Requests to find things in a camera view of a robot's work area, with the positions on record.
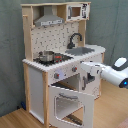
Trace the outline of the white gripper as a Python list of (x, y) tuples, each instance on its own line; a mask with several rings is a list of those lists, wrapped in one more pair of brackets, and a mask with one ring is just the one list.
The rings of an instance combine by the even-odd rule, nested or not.
[(81, 68), (89, 73), (91, 76), (100, 75), (105, 65), (98, 62), (82, 62), (80, 64)]

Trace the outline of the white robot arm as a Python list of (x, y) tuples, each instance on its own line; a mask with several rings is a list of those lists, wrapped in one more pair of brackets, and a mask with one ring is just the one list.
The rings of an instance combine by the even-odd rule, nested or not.
[(91, 76), (99, 76), (119, 88), (128, 89), (127, 58), (118, 58), (112, 66), (99, 62), (82, 62), (81, 68)]

